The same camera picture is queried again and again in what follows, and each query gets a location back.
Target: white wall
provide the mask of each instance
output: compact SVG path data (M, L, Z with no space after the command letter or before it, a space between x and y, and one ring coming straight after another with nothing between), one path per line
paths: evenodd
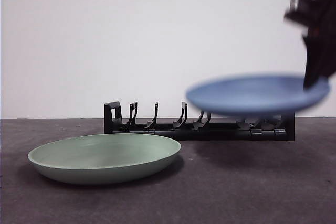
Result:
M177 116L185 90L241 73L303 74L288 0L1 0L2 118ZM303 115L336 116L336 92ZM197 116L196 110L191 116Z

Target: robotic arm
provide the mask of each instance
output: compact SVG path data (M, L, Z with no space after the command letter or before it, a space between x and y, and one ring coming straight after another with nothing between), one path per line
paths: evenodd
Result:
M336 0L291 0L285 19L304 25L307 66L304 87L336 72Z

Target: blue plate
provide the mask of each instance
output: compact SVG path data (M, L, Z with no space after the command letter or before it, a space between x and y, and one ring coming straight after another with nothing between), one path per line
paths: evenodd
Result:
M194 87L187 98L199 109L219 115L284 115L319 103L330 91L326 78L308 90L303 81L297 76L246 76Z

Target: dish rack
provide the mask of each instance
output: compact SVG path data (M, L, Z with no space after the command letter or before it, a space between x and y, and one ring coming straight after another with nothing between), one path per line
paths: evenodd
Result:
M248 122L246 118L228 122L228 118L211 118L201 111L197 119L188 119L188 104L182 102L180 117L171 122L163 122L157 117L159 103L154 107L154 118L137 119L138 103L130 104L130 116L123 122L120 102L104 105L104 134L141 133L166 136L178 141L183 140L265 140L294 141L295 115L257 118Z

